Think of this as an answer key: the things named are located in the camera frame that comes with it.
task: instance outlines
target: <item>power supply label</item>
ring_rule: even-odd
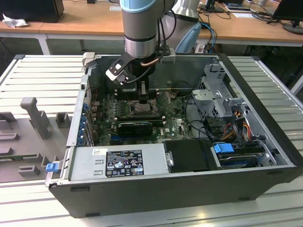
[[[108,151],[105,175],[107,177],[144,175],[142,150]]]

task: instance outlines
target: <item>computer monitor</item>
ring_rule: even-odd
[[[303,35],[303,0],[282,0],[273,14],[273,19],[290,20],[291,24],[283,25],[283,28],[291,33]]]

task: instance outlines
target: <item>robotic arm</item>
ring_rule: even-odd
[[[176,3],[177,0],[120,0],[125,53],[109,67],[106,75],[122,86],[136,83],[140,100],[148,97],[148,76],[155,71],[155,64],[169,53],[165,36],[170,34],[170,45],[180,50],[178,52],[186,52],[193,47],[200,32],[196,13],[199,0]],[[164,16],[174,5],[177,17]]]
[[[163,56],[163,53],[160,54],[160,44],[157,43],[161,17],[175,2],[176,0],[120,0],[126,53],[106,72],[113,82],[121,85],[135,83],[153,73],[154,64]],[[136,79],[128,81],[129,74],[134,75]]]

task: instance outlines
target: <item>white paper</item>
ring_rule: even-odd
[[[254,18],[251,13],[233,13],[233,15],[238,18]]]
[[[4,24],[6,24],[7,26],[13,27],[13,28],[15,28],[15,27],[23,27],[23,26],[27,26],[28,25],[27,22],[25,20],[23,20],[23,19],[12,19],[12,18],[9,18],[9,17],[5,16],[4,14],[3,14],[3,20],[2,20],[2,22]]]
[[[110,11],[122,11],[121,6],[110,6]]]

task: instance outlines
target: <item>wooden desk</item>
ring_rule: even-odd
[[[39,29],[46,34],[119,35],[124,36],[121,11],[110,11],[110,3],[63,1],[64,14],[56,24],[44,23]]]
[[[73,2],[64,0],[64,14],[58,23],[29,22],[30,26],[9,28],[0,24],[0,36],[24,37],[38,39],[43,54],[50,54],[47,39],[79,39],[79,40],[123,40],[123,19],[120,11],[110,11],[110,3],[97,2],[87,4],[86,1]],[[269,1],[269,6],[277,4]],[[303,36],[285,31],[282,25],[271,26],[255,18],[236,18],[226,20],[216,14],[210,15],[212,28],[217,32],[218,44],[302,46]],[[205,43],[210,37],[207,29],[203,29],[199,42]]]
[[[278,4],[268,1],[267,7],[275,9]],[[200,14],[201,18],[207,22],[207,17]],[[303,35],[296,35],[287,32],[282,25],[267,24],[255,18],[237,18],[232,13],[231,19],[222,19],[212,13],[209,17],[212,28],[217,32],[217,43],[222,44],[254,44],[254,45],[277,45],[277,46],[302,46]],[[199,39],[205,41],[209,39],[208,30],[200,33]]]
[[[42,26],[43,22],[30,22],[28,26],[25,27],[8,27],[3,22],[0,23],[0,32],[10,32],[10,33],[39,33],[39,28]]]

